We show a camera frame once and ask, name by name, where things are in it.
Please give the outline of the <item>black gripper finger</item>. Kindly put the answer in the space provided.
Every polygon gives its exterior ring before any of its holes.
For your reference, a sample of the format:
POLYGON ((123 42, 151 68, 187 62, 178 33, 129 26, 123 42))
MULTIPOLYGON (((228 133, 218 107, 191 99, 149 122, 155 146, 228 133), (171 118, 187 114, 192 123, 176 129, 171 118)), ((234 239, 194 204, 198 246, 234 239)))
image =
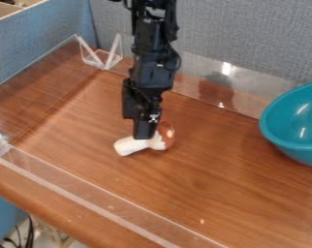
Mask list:
POLYGON ((132 119, 135 116, 136 99, 129 89, 123 89, 123 117, 132 119))
POLYGON ((133 138, 149 140, 158 128, 162 111, 149 111, 139 108, 133 117, 133 138))

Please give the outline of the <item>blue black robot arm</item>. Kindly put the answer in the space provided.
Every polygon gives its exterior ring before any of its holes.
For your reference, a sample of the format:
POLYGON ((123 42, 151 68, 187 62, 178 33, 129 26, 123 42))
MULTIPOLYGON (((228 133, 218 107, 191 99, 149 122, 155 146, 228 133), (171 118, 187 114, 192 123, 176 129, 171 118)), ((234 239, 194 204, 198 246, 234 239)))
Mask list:
POLYGON ((162 118, 162 93, 174 87, 180 56, 176 40, 176 0, 111 0, 131 11, 133 66, 123 80, 123 117, 133 120, 133 138, 149 140, 162 118))

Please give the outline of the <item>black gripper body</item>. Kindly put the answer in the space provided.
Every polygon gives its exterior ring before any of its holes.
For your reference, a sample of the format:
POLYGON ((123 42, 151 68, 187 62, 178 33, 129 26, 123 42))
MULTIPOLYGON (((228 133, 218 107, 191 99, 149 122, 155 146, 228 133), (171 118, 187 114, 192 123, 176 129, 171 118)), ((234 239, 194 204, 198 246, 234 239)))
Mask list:
POLYGON ((160 110, 162 94, 174 87, 175 72, 180 67, 180 56, 175 51, 136 53, 129 76, 123 89, 129 89, 137 109, 160 110))

